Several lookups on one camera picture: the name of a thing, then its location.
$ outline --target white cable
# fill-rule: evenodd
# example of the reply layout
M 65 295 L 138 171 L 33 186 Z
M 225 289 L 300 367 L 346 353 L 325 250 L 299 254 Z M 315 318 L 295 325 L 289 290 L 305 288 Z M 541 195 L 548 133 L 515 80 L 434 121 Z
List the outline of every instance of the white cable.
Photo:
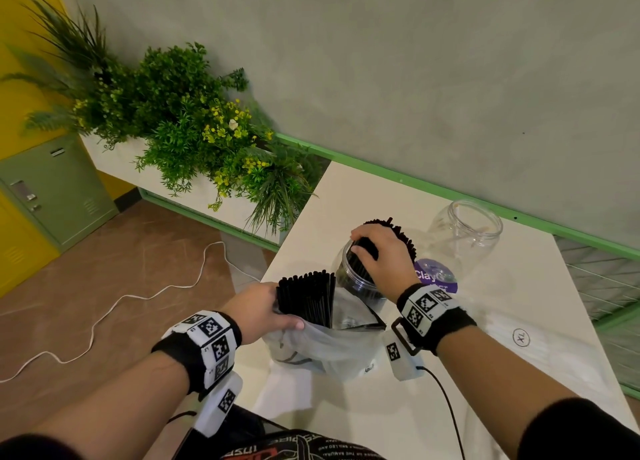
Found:
M 15 377 L 17 377 L 23 370 L 25 367 L 27 367 L 31 362 L 35 361 L 37 358 L 39 358 L 40 356 L 44 356 L 44 354 L 48 354 L 50 356 L 52 356 L 53 359 L 55 359 L 58 363 L 60 364 L 69 364 L 70 362 L 75 361 L 76 359 L 80 359 L 82 356 L 84 356 L 87 352 L 89 352 L 93 346 L 93 340 L 95 339 L 95 327 L 102 322 L 102 320 L 104 320 L 104 318 L 109 315 L 114 308 L 116 308 L 116 305 L 118 303 L 120 303 L 120 300 L 122 300 L 123 298 L 126 297 L 130 297 L 130 298 L 139 298 L 140 300 L 151 300 L 152 298 L 157 297 L 158 295 L 160 295 L 162 292 L 164 292 L 166 289 L 168 288 L 193 288 L 194 286 L 198 285 L 198 282 L 200 281 L 200 278 L 202 277 L 202 271 L 204 270 L 204 264 L 207 261 L 207 250 L 209 249 L 209 246 L 213 246 L 214 244 L 222 244 L 222 247 L 225 250 L 225 261 L 231 265 L 233 268 L 235 268 L 236 270 L 238 270 L 240 273 L 245 274 L 246 276 L 248 276 L 249 278 L 253 278 L 255 281 L 260 281 L 259 278 L 255 278 L 254 276 L 248 274 L 247 272 L 242 271 L 241 269 L 239 269 L 236 265 L 234 265 L 232 262 L 230 262 L 227 259 L 227 245 L 224 243 L 224 241 L 216 241 L 216 242 L 212 242 L 209 243 L 207 245 L 207 247 L 205 247 L 204 251 L 202 252 L 202 265 L 200 266 L 200 272 L 198 273 L 198 278 L 196 279 L 196 282 L 193 285 L 167 285 L 165 286 L 162 290 L 160 290 L 158 293 L 156 293 L 155 295 L 151 295 L 150 297 L 139 297 L 137 295 L 123 295 L 122 297 L 118 298 L 116 300 L 116 303 L 114 303 L 111 308 L 109 310 L 107 310 L 107 313 L 105 313 L 102 317 L 100 317 L 98 319 L 98 321 L 93 324 L 93 326 L 91 327 L 91 339 L 89 340 L 89 347 L 86 348 L 86 351 L 84 351 L 82 354 L 80 354 L 77 357 L 74 357 L 73 359 L 69 359 L 68 361 L 63 361 L 60 360 L 60 358 L 58 356 L 56 356 L 53 352 L 51 351 L 42 351 L 40 354 L 36 354 L 34 357 L 32 357 L 31 359 L 29 359 L 26 363 L 24 363 L 22 365 L 22 367 L 20 367 L 20 369 L 18 369 L 18 372 L 16 372 L 14 375 L 12 375 L 12 377 L 10 377 L 9 379 L 3 379 L 0 381 L 0 384 L 2 383 L 8 383 L 9 381 L 11 381 L 12 379 L 14 379 Z

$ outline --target bundle of black straws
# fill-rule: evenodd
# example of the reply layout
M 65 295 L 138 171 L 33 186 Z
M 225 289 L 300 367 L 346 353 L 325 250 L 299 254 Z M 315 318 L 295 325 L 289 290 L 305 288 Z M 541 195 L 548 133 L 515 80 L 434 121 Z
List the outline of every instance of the bundle of black straws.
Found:
M 335 275 L 326 270 L 282 278 L 276 288 L 278 309 L 312 324 L 332 327 Z
M 391 224 L 392 220 L 393 218 L 389 218 L 387 221 L 372 220 L 372 221 L 367 221 L 364 224 L 382 225 L 387 228 L 391 228 L 391 230 L 394 232 L 396 237 L 406 245 L 406 249 L 407 251 L 409 251 L 409 256 L 411 257 L 411 261 L 415 262 L 415 257 L 417 256 L 415 252 L 415 246 L 413 246 L 413 243 L 411 242 L 411 240 L 407 238 L 404 235 L 404 233 L 401 231 L 402 227 L 394 226 L 393 224 Z M 376 247 L 375 244 L 373 244 L 371 239 L 363 237 L 363 238 L 357 239 L 353 244 L 362 246 L 364 249 L 366 249 L 369 252 L 369 254 L 372 256 L 374 260 L 378 259 L 378 248 Z M 349 265 L 351 265 L 351 269 L 354 270 L 360 278 L 364 278 L 367 281 L 370 281 L 371 283 L 373 283 L 373 279 L 371 278 L 371 275 L 364 268 L 364 265 L 362 264 L 360 259 L 351 250 L 347 251 L 347 261 L 349 262 Z

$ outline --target purple sticker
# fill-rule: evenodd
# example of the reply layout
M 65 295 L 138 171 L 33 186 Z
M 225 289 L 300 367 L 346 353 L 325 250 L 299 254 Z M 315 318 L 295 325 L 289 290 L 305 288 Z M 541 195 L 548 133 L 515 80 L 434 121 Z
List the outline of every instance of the purple sticker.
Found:
M 453 272 L 436 260 L 423 258 L 413 264 L 415 274 L 425 285 L 435 283 L 448 293 L 456 293 L 458 291 L 458 282 Z

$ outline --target black cable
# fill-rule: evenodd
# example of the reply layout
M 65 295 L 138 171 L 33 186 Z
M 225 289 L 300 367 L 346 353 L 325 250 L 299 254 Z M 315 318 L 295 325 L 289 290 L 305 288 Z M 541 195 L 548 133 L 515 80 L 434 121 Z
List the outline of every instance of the black cable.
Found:
M 169 424 L 172 421 L 177 420 L 178 418 L 181 418 L 183 416 L 195 416 L 195 415 L 197 415 L 197 413 L 195 411 L 183 411 L 183 412 L 178 413 L 177 415 L 172 416 L 171 418 L 169 418 L 169 421 L 167 421 L 166 424 Z
M 422 366 L 416 366 L 415 368 L 428 372 L 431 375 L 431 377 L 436 380 L 436 383 L 439 385 L 440 389 L 442 390 L 442 394 L 444 394 L 444 399 L 447 400 L 447 405 L 449 406 L 449 412 L 451 413 L 451 419 L 453 420 L 453 428 L 456 429 L 456 436 L 458 437 L 458 444 L 460 445 L 460 453 L 462 454 L 462 460 L 467 460 L 465 458 L 465 450 L 464 448 L 462 448 L 462 440 L 460 440 L 460 431 L 458 430 L 458 423 L 456 422 L 456 416 L 453 414 L 453 408 L 451 407 L 451 401 L 449 401 L 449 396 L 447 396 L 447 392 L 444 391 L 444 388 L 442 387 L 440 380 L 429 369 Z

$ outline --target artificial plant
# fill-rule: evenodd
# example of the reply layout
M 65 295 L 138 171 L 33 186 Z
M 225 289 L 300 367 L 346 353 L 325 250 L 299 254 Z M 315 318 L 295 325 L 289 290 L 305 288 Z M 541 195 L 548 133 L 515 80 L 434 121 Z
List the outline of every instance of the artificial plant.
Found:
M 107 149 L 130 137 L 147 141 L 136 167 L 156 166 L 173 195 L 188 192 L 204 174 L 218 188 L 210 207 L 222 199 L 247 197 L 256 204 L 249 219 L 253 230 L 267 223 L 272 232 L 288 229 L 319 178 L 319 163 L 303 147 L 274 141 L 264 119 L 255 118 L 228 90 L 243 92 L 242 68 L 213 76 L 198 43 L 147 51 L 139 66 L 121 63 L 107 48 L 104 28 L 94 7 L 93 23 L 79 11 L 75 22 L 45 0 L 29 8 L 48 36 L 60 68 L 43 58 L 17 54 L 28 72 L 5 75 L 37 84 L 69 101 L 49 112 L 34 112 L 26 125 L 43 130 L 64 127 L 94 133 Z

